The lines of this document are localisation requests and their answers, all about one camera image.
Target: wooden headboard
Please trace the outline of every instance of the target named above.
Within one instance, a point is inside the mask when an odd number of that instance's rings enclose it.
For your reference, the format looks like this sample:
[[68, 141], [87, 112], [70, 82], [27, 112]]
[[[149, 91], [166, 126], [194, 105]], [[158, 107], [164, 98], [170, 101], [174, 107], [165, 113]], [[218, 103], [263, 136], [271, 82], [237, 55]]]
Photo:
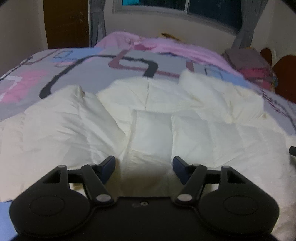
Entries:
[[[271, 51], [263, 49], [260, 55], [271, 65]], [[279, 84], [276, 93], [285, 99], [296, 103], [296, 56], [286, 55], [282, 57], [272, 68], [275, 72]]]

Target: black device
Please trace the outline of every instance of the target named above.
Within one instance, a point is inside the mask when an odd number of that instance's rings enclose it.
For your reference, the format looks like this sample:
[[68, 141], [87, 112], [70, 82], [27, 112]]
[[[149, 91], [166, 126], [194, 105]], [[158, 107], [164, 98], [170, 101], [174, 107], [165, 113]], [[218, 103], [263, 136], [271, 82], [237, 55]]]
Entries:
[[290, 153], [290, 155], [296, 157], [296, 147], [291, 146], [291, 147], [289, 148], [289, 153]]
[[[113, 156], [80, 170], [57, 166], [12, 202], [14, 241], [276, 240], [277, 203], [230, 166], [208, 170], [176, 156], [173, 170], [184, 187], [174, 200], [115, 201], [104, 187], [114, 169]], [[69, 183], [82, 183], [87, 198]], [[219, 188], [201, 197], [207, 183]]]

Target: round black pad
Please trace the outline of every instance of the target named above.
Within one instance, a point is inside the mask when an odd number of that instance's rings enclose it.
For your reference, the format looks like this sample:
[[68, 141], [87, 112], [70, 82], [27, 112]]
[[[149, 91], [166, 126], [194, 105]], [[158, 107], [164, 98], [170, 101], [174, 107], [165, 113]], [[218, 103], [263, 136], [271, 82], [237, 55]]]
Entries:
[[256, 201], [246, 196], [229, 197], [224, 201], [224, 207], [236, 215], [250, 215], [258, 209]]
[[30, 204], [30, 209], [36, 215], [51, 216], [58, 214], [65, 207], [63, 199], [55, 196], [38, 197]]
[[218, 189], [202, 197], [198, 204], [202, 220], [212, 229], [231, 236], [270, 233], [279, 208], [268, 194], [248, 188]]
[[69, 189], [61, 194], [48, 190], [37, 194], [32, 190], [22, 193], [10, 206], [10, 218], [18, 233], [59, 236], [75, 229], [88, 217], [89, 201], [76, 191]]

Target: stack of folded clothes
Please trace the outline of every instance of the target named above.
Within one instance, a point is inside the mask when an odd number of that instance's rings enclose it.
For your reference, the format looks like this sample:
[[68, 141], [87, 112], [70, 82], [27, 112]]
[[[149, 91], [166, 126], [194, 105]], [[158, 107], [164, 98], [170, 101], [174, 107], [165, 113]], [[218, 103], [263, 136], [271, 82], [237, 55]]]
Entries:
[[271, 91], [277, 86], [277, 79], [271, 66], [256, 50], [251, 48], [227, 49], [223, 57], [246, 80]]

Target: wooden door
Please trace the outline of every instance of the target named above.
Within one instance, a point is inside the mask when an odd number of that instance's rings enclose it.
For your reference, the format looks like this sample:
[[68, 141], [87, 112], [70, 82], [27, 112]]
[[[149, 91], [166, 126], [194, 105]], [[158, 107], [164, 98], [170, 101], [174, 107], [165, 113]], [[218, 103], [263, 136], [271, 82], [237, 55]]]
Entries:
[[49, 49], [89, 46], [88, 0], [44, 0]]

